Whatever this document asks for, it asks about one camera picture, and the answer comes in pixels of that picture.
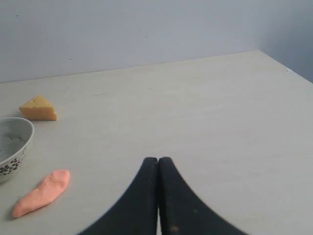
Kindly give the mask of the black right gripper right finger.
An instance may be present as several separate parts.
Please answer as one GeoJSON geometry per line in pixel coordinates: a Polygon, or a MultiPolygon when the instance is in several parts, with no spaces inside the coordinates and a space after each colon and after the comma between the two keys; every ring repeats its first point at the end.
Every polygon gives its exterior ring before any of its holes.
{"type": "Polygon", "coordinates": [[[163,235],[244,235],[211,210],[188,186],[173,160],[162,157],[159,168],[159,214],[163,235]]]}

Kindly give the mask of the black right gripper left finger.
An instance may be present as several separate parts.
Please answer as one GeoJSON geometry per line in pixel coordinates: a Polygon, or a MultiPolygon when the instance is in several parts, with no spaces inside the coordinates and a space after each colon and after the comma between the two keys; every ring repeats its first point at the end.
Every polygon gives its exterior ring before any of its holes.
{"type": "Polygon", "coordinates": [[[119,200],[82,235],[155,235],[158,216],[158,160],[143,160],[119,200]]]}

